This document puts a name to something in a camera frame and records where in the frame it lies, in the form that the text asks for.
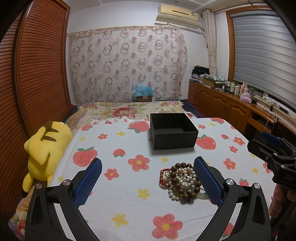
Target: gray zebra blind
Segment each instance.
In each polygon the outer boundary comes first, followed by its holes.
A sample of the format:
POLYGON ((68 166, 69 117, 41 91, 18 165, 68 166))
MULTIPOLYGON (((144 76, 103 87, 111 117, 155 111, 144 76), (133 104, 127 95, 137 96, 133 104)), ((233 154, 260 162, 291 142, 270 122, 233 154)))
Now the gray zebra blind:
POLYGON ((296 43, 274 11, 234 13, 234 80, 296 108, 296 43))

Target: blue gripper pad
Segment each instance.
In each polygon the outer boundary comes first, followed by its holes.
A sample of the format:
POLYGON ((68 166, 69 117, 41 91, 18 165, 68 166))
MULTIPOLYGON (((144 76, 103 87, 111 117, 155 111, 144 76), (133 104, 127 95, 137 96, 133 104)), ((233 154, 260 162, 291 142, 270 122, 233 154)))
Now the blue gripper pad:
POLYGON ((79 206, 85 204, 101 173, 102 162, 100 159, 96 158, 96 161, 86 172, 81 182, 77 185, 75 189, 73 203, 77 209, 79 208, 79 206))
POLYGON ((193 168, 211 203, 221 207, 223 203, 222 189, 200 157, 195 158, 193 168))
POLYGON ((274 147, 282 147, 281 139, 275 137, 272 134, 267 133, 266 131, 261 132, 261 139, 272 144, 274 147))

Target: yellow plush toy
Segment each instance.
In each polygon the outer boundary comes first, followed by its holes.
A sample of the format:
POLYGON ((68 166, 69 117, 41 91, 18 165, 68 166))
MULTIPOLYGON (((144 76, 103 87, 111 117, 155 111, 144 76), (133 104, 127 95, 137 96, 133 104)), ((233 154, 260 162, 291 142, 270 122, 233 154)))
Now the yellow plush toy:
POLYGON ((50 121, 26 141, 24 148, 30 157, 28 161, 29 173, 25 176, 22 184, 25 192, 30 191, 34 178, 47 181, 47 185, 49 185, 71 139, 72 132, 66 124, 50 121))

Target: silver bolt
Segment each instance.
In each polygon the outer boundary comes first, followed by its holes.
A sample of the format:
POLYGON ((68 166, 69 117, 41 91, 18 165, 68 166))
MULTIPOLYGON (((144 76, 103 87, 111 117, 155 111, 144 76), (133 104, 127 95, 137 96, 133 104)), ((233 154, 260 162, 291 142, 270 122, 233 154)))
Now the silver bolt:
POLYGON ((257 188, 257 189, 260 189, 261 186, 260 186, 259 183, 254 183, 254 187, 257 188))
POLYGON ((38 183, 38 184, 36 184, 36 189, 40 189, 41 187, 42 187, 42 184, 41 183, 38 183))
POLYGON ((68 186, 70 184, 70 182, 71 181, 69 179, 66 179, 66 180, 63 181, 63 185, 68 186))
POLYGON ((228 185, 233 185, 233 184, 234 184, 234 181, 233 181, 232 179, 227 179, 227 180, 226 180, 226 183, 227 183, 228 185))

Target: strawberry print tablecloth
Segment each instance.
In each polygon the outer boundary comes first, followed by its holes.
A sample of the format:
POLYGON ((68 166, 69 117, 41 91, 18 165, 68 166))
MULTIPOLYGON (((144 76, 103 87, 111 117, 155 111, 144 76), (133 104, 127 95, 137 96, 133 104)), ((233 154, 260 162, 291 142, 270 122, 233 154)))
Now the strawberry print tablecloth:
MULTIPOLYGON (((102 174, 86 204, 79 208, 101 241, 195 241, 217 207, 209 200, 174 201, 158 181, 161 169, 177 162, 193 164, 197 156, 240 185, 260 183, 269 206, 275 187, 273 174, 265 162, 248 152, 248 140, 222 119, 187 116, 199 130, 195 147, 158 151, 153 150, 149 119, 93 120, 74 136, 51 185, 72 179, 94 157, 101 159, 102 174)), ((65 234, 75 240, 59 205, 56 209, 65 234)), ((221 239, 230 235, 239 209, 237 204, 221 239)))

